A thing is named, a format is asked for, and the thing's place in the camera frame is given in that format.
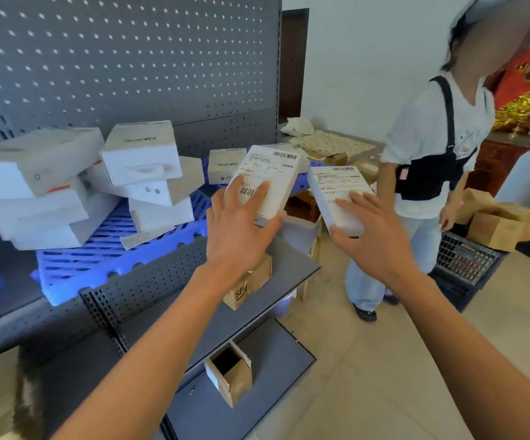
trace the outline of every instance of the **left hand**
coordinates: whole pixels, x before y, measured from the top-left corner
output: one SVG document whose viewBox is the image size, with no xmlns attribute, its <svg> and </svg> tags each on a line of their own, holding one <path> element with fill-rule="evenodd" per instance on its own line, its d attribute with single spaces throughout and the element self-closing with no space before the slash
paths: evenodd
<svg viewBox="0 0 530 440">
<path fill-rule="evenodd" d="M 452 229 L 452 226 L 455 224 L 456 212 L 459 209 L 459 205 L 453 205 L 447 203 L 445 207 L 440 212 L 440 228 L 443 232 L 447 232 Z"/>
<path fill-rule="evenodd" d="M 238 175 L 227 188 L 218 190 L 212 196 L 212 208 L 206 212 L 206 264 L 220 272 L 219 278 L 231 286 L 261 261 L 287 215 L 278 213 L 265 227 L 257 227 L 255 216 L 269 191 L 269 183 L 263 182 L 243 205 L 239 201 L 242 181 L 243 176 Z"/>
</svg>

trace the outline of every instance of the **strap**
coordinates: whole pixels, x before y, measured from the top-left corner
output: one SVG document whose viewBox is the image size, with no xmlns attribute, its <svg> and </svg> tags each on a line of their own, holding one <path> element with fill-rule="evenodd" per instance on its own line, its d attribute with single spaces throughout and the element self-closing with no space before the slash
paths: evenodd
<svg viewBox="0 0 530 440">
<path fill-rule="evenodd" d="M 448 80 L 442 75 L 434 77 L 431 81 L 435 81 L 440 85 L 442 94 L 445 97 L 445 108 L 446 108 L 446 126 L 448 130 L 448 143 L 446 144 L 446 152 L 453 152 L 455 150 L 455 109 L 452 101 L 451 85 Z"/>
</svg>

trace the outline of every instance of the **black shoe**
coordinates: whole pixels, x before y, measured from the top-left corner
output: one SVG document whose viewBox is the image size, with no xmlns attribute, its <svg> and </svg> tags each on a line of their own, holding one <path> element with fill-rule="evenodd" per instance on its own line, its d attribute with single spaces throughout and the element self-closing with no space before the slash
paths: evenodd
<svg viewBox="0 0 530 440">
<path fill-rule="evenodd" d="M 397 306 L 399 304 L 399 300 L 395 295 L 383 295 L 383 301 L 392 306 Z"/>
<path fill-rule="evenodd" d="M 353 304 L 353 307 L 359 318 L 365 323 L 375 323 L 377 321 L 377 313 L 375 311 L 367 312 L 366 310 L 359 309 L 355 304 Z"/>
</svg>

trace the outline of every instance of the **hand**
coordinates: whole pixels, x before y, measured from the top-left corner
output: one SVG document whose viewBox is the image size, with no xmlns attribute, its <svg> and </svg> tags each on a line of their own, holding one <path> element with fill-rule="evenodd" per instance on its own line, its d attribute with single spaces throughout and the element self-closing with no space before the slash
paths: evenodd
<svg viewBox="0 0 530 440">
<path fill-rule="evenodd" d="M 207 265 L 222 272 L 221 279 L 234 285 L 244 273 L 257 266 L 273 236 L 282 227 L 285 212 L 278 213 L 263 228 L 254 224 L 269 183 L 263 182 L 253 196 L 242 205 L 239 189 L 243 176 L 238 175 L 227 188 L 212 196 L 212 207 L 206 212 L 208 220 Z"/>
<path fill-rule="evenodd" d="M 447 203 L 445 207 L 440 212 L 440 228 L 443 232 L 447 232 L 452 229 L 452 226 L 455 224 L 456 213 L 459 210 L 459 205 L 453 205 Z"/>
<path fill-rule="evenodd" d="M 350 191 L 349 197 L 354 203 L 342 199 L 336 203 L 363 223 L 365 233 L 351 239 L 333 227 L 330 229 L 333 241 L 363 272 L 393 290 L 399 277 L 418 271 L 406 230 L 397 214 L 387 211 L 372 194 L 365 192 L 361 196 Z"/>
</svg>

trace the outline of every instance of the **tiled floor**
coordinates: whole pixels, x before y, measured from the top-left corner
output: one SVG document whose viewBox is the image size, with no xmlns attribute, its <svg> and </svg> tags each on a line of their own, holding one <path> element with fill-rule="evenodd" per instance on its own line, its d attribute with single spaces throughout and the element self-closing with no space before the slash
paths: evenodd
<svg viewBox="0 0 530 440">
<path fill-rule="evenodd" d="M 321 243 L 322 271 L 281 321 L 318 361 L 249 440 L 470 439 L 402 306 L 359 320 L 342 278 L 347 257 Z M 530 378 L 530 259 L 513 253 L 464 313 Z"/>
</svg>

